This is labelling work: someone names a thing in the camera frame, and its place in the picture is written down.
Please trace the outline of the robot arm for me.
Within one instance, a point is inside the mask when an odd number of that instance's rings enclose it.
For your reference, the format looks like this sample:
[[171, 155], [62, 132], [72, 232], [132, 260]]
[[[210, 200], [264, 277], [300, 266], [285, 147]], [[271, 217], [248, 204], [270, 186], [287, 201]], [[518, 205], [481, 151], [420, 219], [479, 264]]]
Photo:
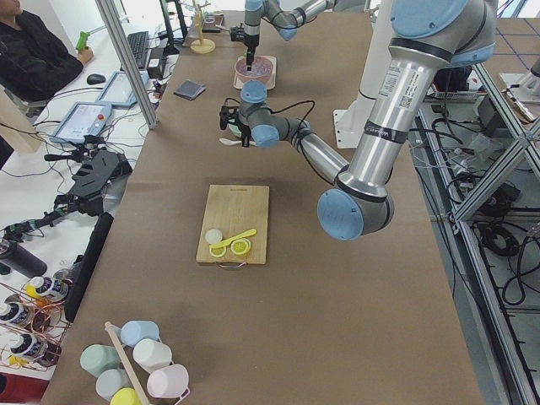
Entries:
[[244, 147], [287, 141], [330, 184], [317, 204], [321, 227], [337, 240], [385, 228], [394, 204], [386, 189], [413, 120], [442, 69], [487, 61], [495, 46], [494, 1], [390, 1], [376, 23], [389, 37], [390, 61], [351, 160], [321, 140], [305, 119], [281, 117], [264, 84], [251, 80], [236, 107], [223, 106], [220, 125], [240, 129]]
[[245, 1], [244, 22], [229, 29], [230, 39], [242, 42], [246, 46], [246, 69], [250, 72], [259, 46], [260, 25], [264, 19], [283, 39], [289, 41], [296, 35], [299, 27], [336, 4], [337, 1], [307, 1], [298, 8], [285, 11], [281, 8], [279, 1], [247, 0]]

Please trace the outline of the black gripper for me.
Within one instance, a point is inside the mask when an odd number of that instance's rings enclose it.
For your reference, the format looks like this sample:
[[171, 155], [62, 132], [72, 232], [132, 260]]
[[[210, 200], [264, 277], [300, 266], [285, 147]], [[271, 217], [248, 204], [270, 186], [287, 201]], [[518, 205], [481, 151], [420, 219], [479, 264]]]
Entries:
[[[229, 28], [229, 37], [231, 41], [243, 42], [246, 37], [245, 29], [242, 24], [237, 26], [231, 26]], [[252, 50], [248, 49], [246, 52], [246, 69], [248, 72], [252, 70]]]
[[236, 137], [241, 137], [241, 146], [243, 148], [248, 147], [248, 136], [242, 135], [241, 130], [237, 124], [237, 105], [229, 105], [226, 100], [220, 107], [219, 111], [219, 128], [222, 131], [229, 129]]

